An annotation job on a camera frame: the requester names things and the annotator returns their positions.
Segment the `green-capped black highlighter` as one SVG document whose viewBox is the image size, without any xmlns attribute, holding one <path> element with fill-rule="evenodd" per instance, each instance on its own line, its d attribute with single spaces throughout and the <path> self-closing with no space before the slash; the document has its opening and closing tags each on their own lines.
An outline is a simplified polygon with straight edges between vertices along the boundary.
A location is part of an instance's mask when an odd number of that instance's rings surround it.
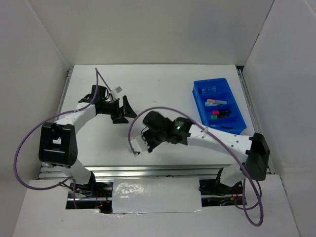
<svg viewBox="0 0 316 237">
<path fill-rule="evenodd" d="M 229 114 L 221 114 L 221 115 L 211 115 L 211 119 L 222 119 L 222 118 L 229 118 Z"/>
</svg>

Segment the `blue clear-capped gel pen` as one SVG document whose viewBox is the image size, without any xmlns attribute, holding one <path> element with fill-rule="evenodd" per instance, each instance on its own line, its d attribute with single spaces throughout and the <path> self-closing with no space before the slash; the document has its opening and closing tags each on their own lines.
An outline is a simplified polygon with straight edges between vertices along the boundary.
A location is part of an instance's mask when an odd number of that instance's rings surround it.
<svg viewBox="0 0 316 237">
<path fill-rule="evenodd" d="M 210 125 L 210 127 L 215 128 L 215 129 L 233 129 L 233 127 L 228 127 L 228 126 L 218 126 L 218 125 Z"/>
</svg>

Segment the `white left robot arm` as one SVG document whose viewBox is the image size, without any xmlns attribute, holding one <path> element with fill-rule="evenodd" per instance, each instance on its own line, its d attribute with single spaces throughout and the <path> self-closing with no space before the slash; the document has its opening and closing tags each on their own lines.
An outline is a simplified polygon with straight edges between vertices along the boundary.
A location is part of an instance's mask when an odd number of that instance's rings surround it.
<svg viewBox="0 0 316 237">
<path fill-rule="evenodd" d="M 123 96 L 121 106 L 116 95 L 115 91 L 109 91 L 105 86 L 93 85 L 91 93 L 79 100 L 73 112 L 41 126 L 40 161 L 57 167 L 67 177 L 73 178 L 76 189 L 86 197 L 94 196 L 100 183 L 78 159 L 76 134 L 98 114 L 109 115 L 114 124 L 125 124 L 129 118 L 136 118 L 127 97 Z"/>
</svg>

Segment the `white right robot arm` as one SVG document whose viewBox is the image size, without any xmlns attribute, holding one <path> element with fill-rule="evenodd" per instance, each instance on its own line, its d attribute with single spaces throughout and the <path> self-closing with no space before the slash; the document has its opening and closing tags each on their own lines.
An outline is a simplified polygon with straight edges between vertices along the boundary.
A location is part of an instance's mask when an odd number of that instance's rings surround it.
<svg viewBox="0 0 316 237">
<path fill-rule="evenodd" d="M 161 143 L 167 142 L 231 155 L 235 163 L 219 171 L 215 182 L 216 190 L 222 194 L 227 193 L 243 179 L 266 179 L 270 148 L 260 133 L 254 133 L 252 136 L 236 135 L 204 127 L 188 118 L 178 117 L 170 120 L 155 111 L 144 117 L 143 124 L 148 128 L 142 137 L 149 153 Z"/>
</svg>

